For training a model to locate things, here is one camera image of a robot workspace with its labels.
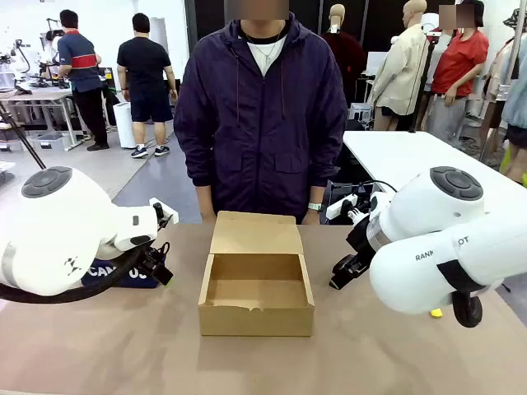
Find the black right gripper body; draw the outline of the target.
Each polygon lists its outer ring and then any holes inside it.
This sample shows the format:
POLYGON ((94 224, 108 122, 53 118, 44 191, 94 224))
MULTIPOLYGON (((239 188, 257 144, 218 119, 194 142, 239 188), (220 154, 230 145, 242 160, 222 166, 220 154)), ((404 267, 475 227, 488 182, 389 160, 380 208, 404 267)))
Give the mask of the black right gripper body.
POLYGON ((361 219, 348 234, 346 241, 356 252, 355 257, 360 264, 370 264, 375 256, 375 250, 371 247, 367 238, 367 226, 370 223, 370 216, 361 219))

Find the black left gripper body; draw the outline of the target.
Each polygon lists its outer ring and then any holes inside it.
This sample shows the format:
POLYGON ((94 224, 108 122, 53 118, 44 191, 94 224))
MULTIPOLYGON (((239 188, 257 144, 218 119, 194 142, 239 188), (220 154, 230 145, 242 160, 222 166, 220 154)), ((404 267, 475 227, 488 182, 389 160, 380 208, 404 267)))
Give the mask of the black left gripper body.
POLYGON ((142 274, 166 274, 170 270, 166 268, 166 256, 170 251, 170 243, 165 242, 159 248, 148 247, 145 250, 143 263, 139 265, 142 274))

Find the person's right hand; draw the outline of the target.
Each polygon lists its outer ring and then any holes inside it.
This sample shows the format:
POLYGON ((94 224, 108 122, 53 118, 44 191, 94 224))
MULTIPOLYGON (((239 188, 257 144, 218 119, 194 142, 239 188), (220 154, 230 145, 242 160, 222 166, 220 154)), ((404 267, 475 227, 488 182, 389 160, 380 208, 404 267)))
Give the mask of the person's right hand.
POLYGON ((212 199, 210 197, 200 197, 198 204, 203 223, 215 223, 217 214, 213 209, 212 199))

